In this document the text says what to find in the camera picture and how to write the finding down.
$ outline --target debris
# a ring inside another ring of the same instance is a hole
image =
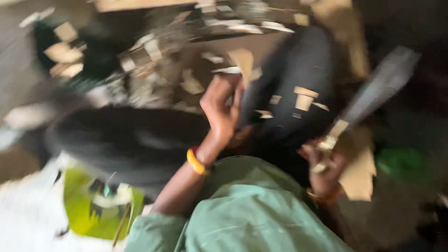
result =
[[[263,34],[263,32],[260,30],[260,28],[258,28],[258,26],[255,26],[255,25],[235,25],[235,26],[228,26],[227,29],[234,30],[237,32]]]
[[[296,13],[294,14],[294,21],[296,24],[300,26],[309,26],[310,25],[310,17],[306,14]]]
[[[52,15],[55,12],[54,7],[47,8],[43,10],[42,12],[35,12],[31,14],[30,16],[27,16],[22,22],[20,22],[19,27],[24,28],[38,20],[42,20],[50,15]]]
[[[270,22],[270,21],[263,21],[261,22],[261,26],[267,29],[272,29],[272,30],[280,30],[280,31],[285,31],[285,32],[292,32],[294,33],[293,30],[286,28],[284,25],[276,23],[276,22]]]
[[[228,52],[228,55],[233,62],[241,69],[243,75],[243,84],[245,89],[249,85],[249,77],[252,75],[252,67],[254,65],[254,56],[251,51],[240,48]]]
[[[205,24],[207,26],[237,26],[237,25],[243,25],[244,23],[245,23],[245,21],[241,20],[241,19],[232,19],[232,20],[209,19],[209,20],[205,20]]]
[[[136,67],[135,62],[128,54],[120,55],[120,65],[126,73],[131,72]]]
[[[261,114],[260,118],[261,119],[269,119],[269,118],[273,118],[272,116],[272,112],[271,111],[267,111],[267,110],[255,110],[255,112],[258,112]]]
[[[69,65],[64,71],[59,73],[59,76],[65,77],[65,78],[73,78],[78,73],[80,73],[83,68],[84,68],[84,64],[82,64],[82,63]]]
[[[224,63],[224,58],[223,57],[215,56],[211,52],[203,52],[202,53],[202,58],[210,60],[211,62],[213,62],[213,64]]]
[[[182,77],[184,82],[181,83],[181,87],[192,95],[197,95],[204,92],[204,87],[201,83],[192,75],[193,70],[184,69],[182,71]]]
[[[73,28],[70,22],[63,23],[54,29],[56,36],[62,41],[70,43],[78,38],[78,32]]]
[[[152,33],[147,34],[147,35],[145,35],[145,36],[139,38],[139,39],[135,42],[134,46],[132,46],[132,47],[129,49],[129,51],[133,51],[133,50],[138,49],[139,47],[142,47],[146,42],[152,40],[153,38],[154,38],[154,34],[152,34]]]
[[[349,200],[371,201],[372,177],[376,176],[372,146],[372,133],[367,127],[355,128],[338,141],[337,148],[352,159],[339,178]]]
[[[84,65],[82,63],[58,63],[50,69],[50,75],[53,77],[73,78],[82,71],[83,67]]]
[[[313,102],[312,104],[318,106],[321,109],[325,109],[327,111],[330,111],[330,109],[327,106],[323,105],[323,104],[320,104],[320,103],[317,103],[317,102]]]
[[[153,61],[157,61],[163,58],[162,53],[159,50],[158,43],[158,40],[152,39],[143,45],[145,50],[148,52],[149,57],[151,57],[151,60]]]
[[[280,102],[281,98],[283,98],[283,96],[273,95],[269,103],[277,105]]]
[[[184,21],[189,15],[191,14],[191,11],[184,11],[181,12],[177,17],[174,18],[174,20],[169,25],[175,25],[178,23],[181,23]]]
[[[294,88],[294,93],[296,94],[300,94],[300,95],[305,95],[305,96],[310,96],[313,98],[317,98],[319,96],[319,93],[314,92],[312,90],[306,89],[304,87],[295,87]]]
[[[186,102],[180,101],[173,105],[172,109],[189,113],[201,114],[201,110],[196,106],[189,106]]]
[[[296,100],[296,109],[308,111],[314,98],[306,95],[298,95]]]
[[[67,43],[60,42],[48,47],[45,55],[54,62],[74,63],[80,61],[84,54],[78,49],[72,49]]]
[[[240,74],[241,69],[237,66],[231,66],[228,68],[220,68],[220,69],[213,70],[212,73]]]
[[[232,8],[230,8],[228,5],[217,5],[216,8],[219,11],[222,11],[222,12],[224,12],[224,11],[233,11]]]
[[[201,8],[202,13],[210,13],[216,11],[215,0],[196,0],[198,2],[194,7],[196,9]]]
[[[262,75],[261,67],[257,67],[256,69],[252,70],[252,75],[249,77],[249,81],[255,81],[258,80]]]

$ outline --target yellow-green cloth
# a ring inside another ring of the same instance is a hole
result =
[[[302,190],[261,159],[223,159],[189,220],[137,217],[125,252],[352,251],[300,200]]]

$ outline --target black fabric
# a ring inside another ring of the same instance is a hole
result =
[[[242,100],[240,126],[252,124],[255,109],[272,111],[274,118],[257,123],[249,141],[258,156],[308,186],[308,164],[296,150],[321,136],[337,115],[331,86],[333,43],[319,27],[299,27],[268,56],[262,76],[251,83]],[[295,108],[300,86],[319,93],[309,111]],[[272,95],[283,98],[269,104]],[[209,124],[203,115],[131,108],[78,111],[53,128],[53,141],[74,157],[103,173],[106,179],[143,187],[157,196],[185,161],[189,147],[199,145]]]

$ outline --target paper scrap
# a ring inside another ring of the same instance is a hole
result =
[[[181,83],[181,87],[192,95],[197,95],[205,91],[201,83],[192,75],[192,69],[184,69],[182,71],[182,77],[184,82]]]
[[[258,26],[255,26],[255,25],[235,25],[235,26],[228,26],[227,29],[234,30],[237,32],[263,34],[263,32],[260,30],[260,28],[258,28]]]
[[[216,8],[222,12],[224,11],[233,11],[228,5],[217,5]]]
[[[296,13],[294,14],[294,21],[300,26],[310,26],[310,17],[306,14]]]
[[[321,109],[325,109],[327,111],[330,111],[330,109],[327,106],[323,105],[323,104],[320,104],[320,103],[317,103],[317,102],[313,102],[312,104],[318,106]]]
[[[152,39],[143,45],[146,52],[149,54],[149,57],[151,57],[151,60],[153,61],[157,61],[163,58],[162,53],[159,50],[158,44],[159,41],[157,39]]]
[[[191,11],[181,12],[179,15],[177,15],[177,17],[174,18],[174,20],[169,25],[175,25],[184,21],[190,14]]]
[[[220,69],[213,70],[212,73],[240,74],[241,69],[237,66],[231,66],[228,68],[220,68]]]
[[[67,43],[60,42],[48,47],[45,55],[54,62],[74,63],[80,61],[84,54],[78,49],[72,49]]]
[[[198,4],[194,7],[196,9],[201,8],[202,13],[210,13],[216,11],[215,0],[197,0]]]
[[[249,85],[249,77],[252,75],[252,67],[254,65],[254,56],[251,51],[240,48],[228,52],[231,60],[241,69],[243,75],[243,85],[247,89]]]
[[[314,98],[306,95],[298,95],[296,100],[296,109],[308,111]]]
[[[146,42],[152,40],[153,38],[154,38],[154,34],[152,34],[152,33],[147,34],[147,35],[145,35],[145,36],[139,38],[139,39],[135,42],[134,46],[132,46],[131,48],[129,48],[129,51],[133,51],[133,50],[136,50],[136,49],[140,48],[140,47],[143,46]]]
[[[267,111],[267,110],[255,110],[255,112],[258,112],[261,114],[260,118],[261,119],[269,119],[269,118],[273,118],[272,116],[272,112],[271,111]]]
[[[136,68],[135,62],[129,57],[128,54],[124,54],[120,56],[120,65],[121,68],[126,72],[130,72]]]
[[[294,33],[293,30],[286,28],[284,25],[276,23],[276,22],[263,21],[263,22],[261,22],[261,26],[264,28],[267,28],[267,29],[280,30],[280,31]]]
[[[210,60],[213,64],[224,63],[223,57],[218,57],[211,52],[203,52],[202,58]]]
[[[313,98],[317,98],[319,96],[319,93],[314,92],[312,90],[306,89],[304,87],[295,87],[294,88],[294,93],[296,94],[300,94],[300,95],[305,95],[305,96],[310,96]]]
[[[205,20],[205,24],[207,26],[237,26],[237,25],[243,25],[244,23],[245,23],[245,21],[241,20],[241,19],[231,19],[231,20],[209,19],[209,20]]]
[[[78,32],[69,22],[63,23],[62,25],[58,26],[56,29],[54,29],[54,32],[62,42],[70,43],[78,38]]]
[[[262,75],[261,67],[257,67],[254,70],[252,70],[252,75],[249,77],[249,81],[252,82],[258,80],[261,77],[261,75]]]
[[[269,103],[277,105],[280,102],[281,98],[283,98],[283,96],[273,95]]]

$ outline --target floor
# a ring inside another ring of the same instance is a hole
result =
[[[445,0],[354,2],[366,22],[374,61],[397,44],[419,48],[446,29]],[[75,27],[85,25],[93,13],[92,4],[85,0],[27,0],[0,7],[0,118],[15,106],[51,93],[51,82],[36,64],[31,28],[18,27],[29,14],[48,7],[55,7],[56,15],[67,17]],[[386,105],[384,118],[388,126],[378,129],[375,136],[428,153],[428,165],[438,176],[425,184],[409,185],[379,171],[371,203],[342,201],[341,211],[351,230],[349,243],[362,252],[391,248],[411,238],[424,217],[420,204],[433,199],[448,178],[444,171],[448,156],[446,119],[410,111],[400,97]]]

